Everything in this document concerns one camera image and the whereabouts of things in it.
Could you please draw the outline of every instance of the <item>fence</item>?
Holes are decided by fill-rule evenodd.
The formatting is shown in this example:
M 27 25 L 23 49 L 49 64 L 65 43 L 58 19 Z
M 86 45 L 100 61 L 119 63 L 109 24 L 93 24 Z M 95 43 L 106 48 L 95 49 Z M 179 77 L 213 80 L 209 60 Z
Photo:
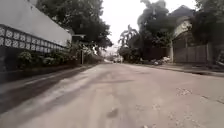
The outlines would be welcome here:
M 208 63 L 211 61 L 210 46 L 200 45 L 185 48 L 174 47 L 175 63 Z
M 0 24 L 0 46 L 49 53 L 53 49 L 66 51 L 66 47 Z
M 0 72 L 16 70 L 17 56 L 22 51 L 46 54 L 67 48 L 40 37 L 0 24 Z

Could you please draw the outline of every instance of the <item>curb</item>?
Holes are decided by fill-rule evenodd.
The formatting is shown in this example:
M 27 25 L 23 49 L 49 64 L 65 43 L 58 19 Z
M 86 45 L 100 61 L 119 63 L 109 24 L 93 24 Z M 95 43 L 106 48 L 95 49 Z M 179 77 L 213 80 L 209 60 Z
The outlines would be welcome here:
M 212 72 L 212 71 L 184 70 L 184 69 L 165 68 L 165 67 L 157 67 L 157 66 L 150 66 L 150 65 L 138 65 L 138 66 L 144 66 L 144 67 L 156 68 L 156 69 L 163 69 L 163 70 L 170 70 L 170 71 L 176 71 L 176 72 L 191 73 L 191 74 L 196 74 L 196 75 L 207 75 L 207 76 L 215 76 L 215 77 L 224 77 L 224 73 Z

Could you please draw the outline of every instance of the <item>metal fence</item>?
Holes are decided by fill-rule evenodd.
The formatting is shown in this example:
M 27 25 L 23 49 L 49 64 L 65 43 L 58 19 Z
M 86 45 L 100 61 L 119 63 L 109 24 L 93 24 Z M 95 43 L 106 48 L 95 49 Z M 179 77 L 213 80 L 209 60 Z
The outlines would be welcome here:
M 67 51 L 67 48 L 20 30 L 0 24 L 0 47 L 12 47 L 49 53 L 51 50 Z

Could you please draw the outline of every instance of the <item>wall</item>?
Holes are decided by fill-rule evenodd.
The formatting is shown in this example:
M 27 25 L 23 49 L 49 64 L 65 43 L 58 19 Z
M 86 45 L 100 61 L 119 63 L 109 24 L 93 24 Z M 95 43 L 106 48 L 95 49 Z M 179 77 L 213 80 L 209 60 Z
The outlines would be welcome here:
M 36 5 L 38 0 L 28 0 L 31 4 Z
M 67 31 L 27 0 L 0 0 L 0 24 L 63 46 L 66 46 L 67 40 L 71 40 Z

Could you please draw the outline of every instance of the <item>sidewalk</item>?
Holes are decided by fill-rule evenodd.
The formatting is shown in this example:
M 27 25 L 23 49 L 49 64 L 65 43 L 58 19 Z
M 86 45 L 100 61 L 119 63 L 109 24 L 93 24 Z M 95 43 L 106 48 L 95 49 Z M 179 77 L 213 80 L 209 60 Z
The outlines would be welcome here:
M 160 65 L 160 66 L 154 66 L 154 65 L 141 65 L 141 66 L 163 69 L 163 70 L 171 70 L 171 71 L 192 73 L 192 74 L 198 74 L 198 75 L 224 77 L 224 70 L 209 69 L 207 67 L 199 67 L 199 66 L 192 66 L 192 65 L 165 64 L 165 65 Z

